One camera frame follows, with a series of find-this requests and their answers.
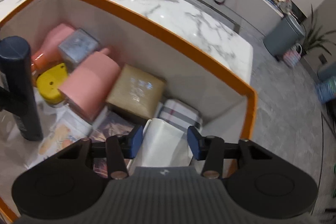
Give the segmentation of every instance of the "gray tile floor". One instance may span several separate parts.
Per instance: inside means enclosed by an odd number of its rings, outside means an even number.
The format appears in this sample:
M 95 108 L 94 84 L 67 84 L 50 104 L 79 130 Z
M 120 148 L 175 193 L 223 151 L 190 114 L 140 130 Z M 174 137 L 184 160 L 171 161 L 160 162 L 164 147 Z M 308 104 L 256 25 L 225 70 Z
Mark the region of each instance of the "gray tile floor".
M 313 215 L 327 221 L 327 207 L 336 207 L 333 166 L 336 140 L 314 92 L 314 82 L 299 63 L 290 69 L 266 50 L 263 36 L 231 10 L 218 14 L 212 0 L 186 0 L 238 32 L 253 46 L 251 86 L 258 92 L 253 141 L 310 174 L 320 185 Z

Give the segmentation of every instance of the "marble table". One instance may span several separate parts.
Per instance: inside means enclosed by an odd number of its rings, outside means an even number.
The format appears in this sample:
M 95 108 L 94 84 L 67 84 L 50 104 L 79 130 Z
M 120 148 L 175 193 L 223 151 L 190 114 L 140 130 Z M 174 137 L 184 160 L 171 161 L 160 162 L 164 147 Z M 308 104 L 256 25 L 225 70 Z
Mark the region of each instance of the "marble table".
M 0 0 L 3 19 L 24 0 Z M 211 55 L 234 74 L 249 83 L 253 48 L 223 23 L 185 0 L 111 0 L 127 7 Z

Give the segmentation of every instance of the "plaid case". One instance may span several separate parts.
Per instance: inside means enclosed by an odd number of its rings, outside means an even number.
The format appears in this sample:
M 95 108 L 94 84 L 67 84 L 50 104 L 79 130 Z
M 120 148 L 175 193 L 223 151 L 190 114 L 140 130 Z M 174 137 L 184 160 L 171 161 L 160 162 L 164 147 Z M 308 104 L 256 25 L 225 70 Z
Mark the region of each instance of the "plaid case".
M 186 132 L 189 126 L 195 126 L 197 129 L 202 126 L 199 111 L 176 99 L 169 99 L 165 102 L 158 118 L 183 132 Z

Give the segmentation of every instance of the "gray ribbed panel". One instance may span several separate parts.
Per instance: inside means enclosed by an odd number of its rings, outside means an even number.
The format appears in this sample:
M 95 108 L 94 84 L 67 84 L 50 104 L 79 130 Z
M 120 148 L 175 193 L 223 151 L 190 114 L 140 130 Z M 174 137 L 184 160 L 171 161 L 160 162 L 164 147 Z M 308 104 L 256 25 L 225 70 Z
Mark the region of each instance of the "gray ribbed panel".
M 113 180 L 91 208 L 61 220 L 24 216 L 21 224 L 316 224 L 308 214 L 292 219 L 261 218 L 240 208 L 219 180 L 199 176 L 193 167 L 136 168 Z

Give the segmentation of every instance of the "gray trash bin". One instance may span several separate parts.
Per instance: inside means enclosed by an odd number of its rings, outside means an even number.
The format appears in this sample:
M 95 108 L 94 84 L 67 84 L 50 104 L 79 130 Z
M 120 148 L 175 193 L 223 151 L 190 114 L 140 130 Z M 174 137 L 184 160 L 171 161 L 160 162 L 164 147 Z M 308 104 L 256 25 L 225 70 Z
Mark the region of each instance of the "gray trash bin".
M 305 32 L 292 15 L 284 17 L 264 38 L 264 45 L 273 56 L 282 56 Z

